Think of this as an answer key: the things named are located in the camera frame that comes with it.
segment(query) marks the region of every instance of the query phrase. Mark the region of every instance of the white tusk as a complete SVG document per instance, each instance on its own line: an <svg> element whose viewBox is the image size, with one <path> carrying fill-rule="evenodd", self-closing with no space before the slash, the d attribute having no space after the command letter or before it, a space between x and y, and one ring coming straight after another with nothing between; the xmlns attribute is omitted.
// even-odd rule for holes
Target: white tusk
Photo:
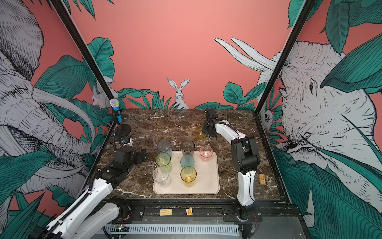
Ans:
<svg viewBox="0 0 382 239"><path fill-rule="evenodd" d="M261 65L267 67L268 69L274 70L276 68L275 61L268 59L267 57L261 55L256 49L251 47L250 45L246 44L245 42L231 37L231 40L236 43L240 47L241 50L243 50L245 53L248 54L252 59L259 62Z"/></svg>
<svg viewBox="0 0 382 239"><path fill-rule="evenodd" d="M14 138L8 126L0 126L0 135L0 148L5 150L10 156L19 156L27 153L27 151L21 147Z"/></svg>
<svg viewBox="0 0 382 239"><path fill-rule="evenodd" d="M85 165L82 165L81 167L75 168L73 170L59 170L59 169L54 169L52 167L44 165L42 168L37 170L37 172L35 172L34 175L45 178L45 179L62 179L62 178L70 177L77 174L84 167Z"/></svg>
<svg viewBox="0 0 382 239"><path fill-rule="evenodd" d="M73 104L73 103L71 103L71 102L69 102L69 101L67 101L61 97L55 96L54 94L50 94L50 93L43 91L42 89L39 89L39 88L33 88L32 98L39 103L54 104L56 106L66 108L66 109L71 110L74 113L78 114L89 125L89 127L92 131L92 140L94 140L96 132L95 132L93 123L90 120L89 116L82 109L80 109L78 106L76 106L75 104Z"/></svg>
<svg viewBox="0 0 382 239"><path fill-rule="evenodd" d="M263 71L264 69L263 65L241 54L238 50L236 50L233 46L231 46L227 42L219 38L215 38L215 41L219 43L220 45L222 45L241 64L251 69L257 70L258 72Z"/></svg>

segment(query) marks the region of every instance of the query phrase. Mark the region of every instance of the wall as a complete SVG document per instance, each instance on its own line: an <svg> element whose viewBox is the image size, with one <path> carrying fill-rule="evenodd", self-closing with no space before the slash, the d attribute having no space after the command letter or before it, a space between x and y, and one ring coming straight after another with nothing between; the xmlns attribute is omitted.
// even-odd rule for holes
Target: wall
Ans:
<svg viewBox="0 0 382 239"><path fill-rule="evenodd" d="M27 238L77 198L113 117L48 2L0 9L0 238Z"/></svg>
<svg viewBox="0 0 382 239"><path fill-rule="evenodd" d="M104 0L78 7L65 2L86 43L98 37L110 40L113 76L107 74L96 51L94 55L115 96L127 108L253 109L265 88L263 84L253 89L260 73L243 67L222 45L243 52L240 46L245 44L230 39L234 37L272 57L291 30L288 2L282 0Z"/></svg>
<svg viewBox="0 0 382 239"><path fill-rule="evenodd" d="M323 0L313 12L262 125L313 238L382 238L382 1Z"/></svg>

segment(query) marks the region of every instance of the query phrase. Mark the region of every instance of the rabbit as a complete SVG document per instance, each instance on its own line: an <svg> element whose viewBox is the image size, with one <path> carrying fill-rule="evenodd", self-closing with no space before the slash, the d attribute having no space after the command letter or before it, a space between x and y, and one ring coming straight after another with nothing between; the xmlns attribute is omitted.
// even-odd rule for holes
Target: rabbit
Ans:
<svg viewBox="0 0 382 239"><path fill-rule="evenodd" d="M104 76L104 79L105 79L107 84L114 82L113 79L111 79L110 77L107 77L107 76ZM117 98L118 93L114 89L112 89L111 87L109 87L109 88L110 88L110 91L112 92L114 98ZM93 86L92 92L93 92L93 96L92 96L93 106L99 106L100 110L102 108L110 107L110 100L106 96L105 91L102 89L102 87L98 81L97 81L97 87Z"/></svg>
<svg viewBox="0 0 382 239"><path fill-rule="evenodd" d="M178 88L178 85L175 83L175 81L171 80L170 78L167 78L168 83L172 88L176 90L175 98L176 98L176 103L175 106L179 104L178 109L189 109L189 107L185 104L183 101L183 98L185 95L182 93L182 89L190 82L189 79L185 79L182 81L180 84L180 87Z"/></svg>

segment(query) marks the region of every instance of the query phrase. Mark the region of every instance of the rabbit head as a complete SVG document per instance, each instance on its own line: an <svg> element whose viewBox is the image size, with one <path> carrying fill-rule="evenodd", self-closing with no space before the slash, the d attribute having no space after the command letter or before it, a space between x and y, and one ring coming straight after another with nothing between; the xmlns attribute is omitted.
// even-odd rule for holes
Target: rabbit head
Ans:
<svg viewBox="0 0 382 239"><path fill-rule="evenodd" d="M175 81L171 80L170 78L167 78L167 80L168 80L168 83L170 84L170 86L176 90L175 97L177 99L182 99L184 97L184 95L182 93L182 89L183 89L183 87L185 87L190 82L190 80L185 79L184 81L182 81L179 88L178 88L178 85L175 83Z"/></svg>

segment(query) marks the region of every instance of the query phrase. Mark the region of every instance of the drinking glass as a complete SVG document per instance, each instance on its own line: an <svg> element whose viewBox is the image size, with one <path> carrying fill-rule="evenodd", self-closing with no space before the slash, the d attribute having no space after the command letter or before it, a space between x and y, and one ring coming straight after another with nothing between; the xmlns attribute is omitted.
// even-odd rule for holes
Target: drinking glass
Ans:
<svg viewBox="0 0 382 239"><path fill-rule="evenodd" d="M182 150L183 156L184 155L190 155L194 156L194 149L195 149L195 144L192 140L185 140L182 142L180 145L180 149Z"/></svg>
<svg viewBox="0 0 382 239"><path fill-rule="evenodd" d="M171 142L168 140L162 140L157 144L157 149L159 153L168 153L172 156Z"/></svg>
<svg viewBox="0 0 382 239"><path fill-rule="evenodd" d="M182 167L187 167L187 166L193 167L194 164L195 164L195 160L191 155L185 155L180 160L180 165L182 165Z"/></svg>
<svg viewBox="0 0 382 239"><path fill-rule="evenodd" d="M207 135L202 133L202 126L198 125L195 127L195 135L197 141L204 141L207 137Z"/></svg>
<svg viewBox="0 0 382 239"><path fill-rule="evenodd" d="M155 163L159 167L166 167L167 170L170 172L171 171L171 157L168 153L160 153L157 155L155 158Z"/></svg>
<svg viewBox="0 0 382 239"><path fill-rule="evenodd" d="M162 187L168 187L170 185L170 178L168 177L170 172L166 167L157 167L152 173L154 181Z"/></svg>
<svg viewBox="0 0 382 239"><path fill-rule="evenodd" d="M196 179L196 170L191 166L184 167L182 171L180 171L180 177L186 187L192 187Z"/></svg>
<svg viewBox="0 0 382 239"><path fill-rule="evenodd" d="M199 153L202 156L202 161L207 163L211 160L214 150L210 146L204 145L200 147Z"/></svg>

